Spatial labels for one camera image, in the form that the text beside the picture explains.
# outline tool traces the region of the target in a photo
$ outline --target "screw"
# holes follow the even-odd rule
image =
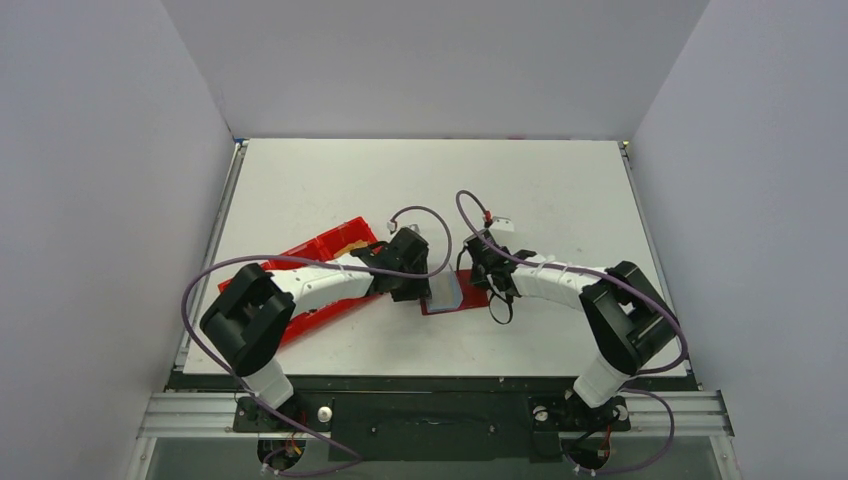
[[[327,423],[330,419],[333,418],[333,411],[330,407],[321,407],[318,409],[318,421],[321,423]]]

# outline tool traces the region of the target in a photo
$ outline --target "gray wall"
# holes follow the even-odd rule
[[[848,3],[713,0],[633,139],[748,479],[846,478]]]
[[[156,0],[0,6],[0,477],[124,475],[232,142]]]
[[[238,136],[635,132],[707,0],[163,0]]]

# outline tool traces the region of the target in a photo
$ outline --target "red plastic container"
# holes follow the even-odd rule
[[[309,258],[312,260],[328,261],[338,258],[354,248],[364,247],[375,243],[377,237],[362,217],[356,217],[338,227],[328,230],[321,235],[287,250],[281,255]],[[303,264],[271,260],[262,264],[264,270],[292,270],[302,267]],[[223,292],[230,281],[227,280],[218,285],[218,291]],[[352,310],[376,297],[355,298],[340,300],[327,305],[313,313],[302,313],[289,322],[280,345],[285,345],[295,338],[317,329],[340,314]]]

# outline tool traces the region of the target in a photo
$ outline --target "purple cable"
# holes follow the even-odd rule
[[[668,422],[669,422],[668,438],[666,439],[665,445],[663,445],[663,447],[660,449],[660,451],[655,453],[651,458],[648,458],[648,459],[646,459],[646,460],[644,460],[640,463],[637,463],[636,465],[630,465],[630,466],[627,466],[627,467],[618,467],[618,468],[610,468],[610,469],[603,469],[603,470],[595,470],[595,475],[615,475],[615,474],[618,474],[618,473],[631,473],[631,472],[635,472],[637,470],[642,470],[643,468],[647,468],[647,467],[653,465],[654,463],[656,463],[656,461],[659,460],[660,458],[662,458],[663,455],[668,453],[668,451],[671,449],[671,444],[674,442],[674,414],[671,412],[671,405],[669,405],[668,402],[665,401],[665,399],[663,399],[659,395],[657,395],[653,392],[649,392],[647,390],[635,390],[635,389],[632,389],[632,388],[622,388],[621,391],[627,392],[627,393],[637,393],[639,395],[647,395],[647,396],[653,398],[654,400],[662,403],[663,407],[665,407],[665,410],[668,412]],[[568,461],[571,462],[572,464],[577,465],[577,463],[574,460],[572,460],[571,457],[569,457],[567,453],[565,454],[565,458],[567,458]],[[579,469],[579,471],[581,471],[583,473],[589,473],[589,474],[592,473],[592,470],[589,470],[588,468],[581,467],[579,465],[577,465],[577,468]]]
[[[461,197],[463,195],[466,195],[466,196],[470,197],[472,200],[474,200],[477,203],[477,205],[480,207],[480,210],[482,210],[484,214],[488,210],[486,210],[486,207],[483,206],[483,202],[481,202],[480,199],[477,198],[476,195],[469,192],[468,190],[460,190],[460,191],[456,192],[456,208],[459,209],[459,214],[462,216],[462,219],[465,221],[465,224],[468,225],[468,228],[471,229],[471,231],[474,233],[474,235],[477,236],[477,238],[480,239],[480,241],[482,241],[484,244],[486,244],[486,246],[489,247],[490,249],[492,249],[492,251],[494,251],[498,255],[506,258],[507,260],[515,262],[519,265],[526,265],[528,267],[533,267],[533,268],[536,268],[536,267],[539,266],[539,264],[536,263],[536,262],[528,262],[527,260],[523,260],[521,258],[514,256],[514,255],[510,255],[509,253],[501,250],[500,248],[495,246],[492,242],[490,242],[486,237],[484,237],[476,228],[474,228],[474,224],[468,218],[468,215],[465,213],[465,210],[462,209]],[[683,331],[680,330],[680,325],[677,321],[677,318],[674,315],[672,315],[671,312],[669,312],[668,310],[663,308],[659,303],[657,303],[653,299],[651,299],[651,297],[645,295],[644,293],[640,292],[639,290],[636,290],[635,288],[633,288],[630,285],[622,282],[621,280],[613,277],[612,275],[609,275],[609,274],[604,273],[604,272],[598,272],[596,270],[592,270],[592,269],[589,269],[589,268],[583,268],[583,267],[569,267],[569,266],[554,265],[554,264],[544,264],[543,268],[551,268],[551,269],[554,269],[554,270],[565,270],[565,271],[568,271],[568,272],[587,274],[587,275],[592,275],[594,277],[598,277],[602,280],[606,280],[606,281],[614,284],[615,286],[621,288],[622,290],[627,291],[628,293],[630,293],[634,297],[638,298],[639,300],[645,302],[649,307],[653,308],[654,311],[659,312],[660,315],[662,315],[663,318],[666,319],[666,321],[668,322],[668,325],[671,327],[672,330],[674,330],[675,335],[677,335],[677,338],[680,339],[680,355],[678,355],[678,357],[676,359],[674,359],[674,361],[672,361],[668,365],[665,365],[665,366],[662,366],[662,367],[657,367],[657,368],[647,368],[647,369],[644,369],[644,370],[640,370],[638,372],[638,375],[648,375],[648,374],[652,374],[652,373],[667,372],[667,371],[671,370],[672,368],[683,363],[684,360],[686,360],[686,356],[689,354],[689,342],[687,342],[686,337],[683,336]]]
[[[396,225],[397,222],[395,221],[395,219],[400,214],[402,214],[404,212],[408,212],[410,210],[421,210],[421,211],[424,211],[424,212],[427,212],[427,213],[433,215],[434,217],[436,217],[436,220],[438,220],[439,223],[442,224],[442,227],[445,229],[445,235],[447,236],[447,241],[448,241],[448,252],[447,252],[447,255],[445,255],[445,260],[442,262],[442,264],[438,268],[436,268],[434,271],[432,271],[430,273],[402,273],[402,272],[396,272],[396,271],[393,271],[393,270],[384,270],[384,269],[380,269],[380,268],[368,268],[368,267],[357,267],[355,265],[349,265],[349,266],[345,265],[344,270],[352,271],[352,272],[378,273],[378,274],[392,275],[392,276],[395,276],[395,277],[413,278],[413,279],[430,278],[434,275],[437,275],[442,270],[444,270],[448,266],[448,264],[450,264],[450,261],[451,261],[451,244],[453,243],[453,238],[451,237],[450,228],[448,228],[447,222],[445,222],[445,220],[442,218],[442,216],[439,215],[438,213],[436,213],[436,211],[432,210],[431,208],[424,207],[424,206],[421,206],[421,205],[413,205],[413,206],[405,207],[405,208],[399,210],[397,213],[392,215],[392,218],[390,219],[390,221],[395,223],[395,225]],[[188,285],[186,285],[186,288],[183,291],[182,300],[180,301],[180,314],[181,314],[181,317],[182,317],[183,326],[185,327],[186,331],[188,332],[189,337],[191,337],[191,340],[198,346],[198,348],[200,348],[203,351],[203,353],[205,353],[207,356],[209,356],[209,358],[211,358],[212,361],[214,361],[216,364],[218,364],[218,366],[223,368],[225,372],[232,375],[232,377],[236,379],[236,381],[244,389],[244,391],[246,391],[248,393],[248,395],[250,395],[251,398],[253,398],[253,400],[256,402],[257,405],[264,408],[269,413],[271,413],[275,417],[279,418],[283,422],[285,422],[285,423],[291,425],[292,427],[302,431],[303,433],[311,435],[311,436],[317,438],[318,440],[321,440],[322,442],[327,443],[331,447],[338,448],[339,450],[346,452],[346,453],[349,453],[350,455],[352,455],[354,457],[353,461],[342,464],[342,465],[327,467],[327,468],[324,468],[324,469],[321,469],[321,470],[315,470],[315,471],[312,471],[312,472],[302,472],[301,473],[301,472],[285,472],[285,471],[283,471],[283,472],[279,473],[280,476],[295,477],[295,478],[315,477],[315,476],[324,475],[324,474],[327,474],[327,473],[337,472],[339,470],[343,470],[345,468],[349,468],[349,467],[352,467],[354,465],[357,465],[357,464],[362,462],[362,460],[363,460],[362,455],[360,455],[359,453],[357,453],[353,449],[346,447],[346,446],[342,445],[341,443],[333,440],[332,438],[321,435],[320,433],[316,432],[315,430],[312,430],[311,428],[307,427],[306,425],[303,425],[303,424],[283,415],[282,413],[278,412],[275,408],[268,405],[267,402],[265,402],[261,398],[254,395],[253,392],[250,390],[250,387],[248,387],[247,383],[245,383],[245,381],[241,377],[236,375],[236,372],[234,372],[233,369],[230,368],[229,365],[227,365],[227,362],[225,362],[223,359],[221,359],[218,355],[215,354],[215,352],[212,351],[211,348],[209,348],[205,343],[203,343],[203,341],[200,339],[200,337],[197,336],[197,332],[194,330],[194,327],[192,327],[192,325],[191,325],[191,321],[188,318],[189,317],[189,315],[188,315],[189,297],[191,296],[191,292],[192,292],[192,290],[194,290],[194,287],[204,277],[206,277],[210,273],[214,272],[215,270],[218,270],[220,268],[227,267],[227,266],[230,266],[230,265],[234,265],[234,264],[237,264],[237,263],[248,263],[248,262],[266,261],[266,260],[280,260],[280,261],[285,261],[285,262],[302,263],[304,265],[311,265],[313,267],[327,268],[327,269],[330,269],[330,270],[341,270],[342,269],[342,266],[340,266],[338,264],[320,262],[318,260],[312,260],[312,259],[308,259],[308,258],[291,257],[291,256],[288,256],[288,255],[247,255],[247,256],[244,256],[244,257],[237,257],[237,258],[231,258],[229,260],[224,260],[222,262],[211,265],[209,268],[198,273],[194,278],[192,278],[188,282]],[[263,461],[263,463],[267,464],[268,460],[273,458],[274,455],[280,453],[281,451],[282,451],[281,449],[278,449],[278,450],[275,450],[274,452],[271,452],[270,455],[265,457],[265,460]]]

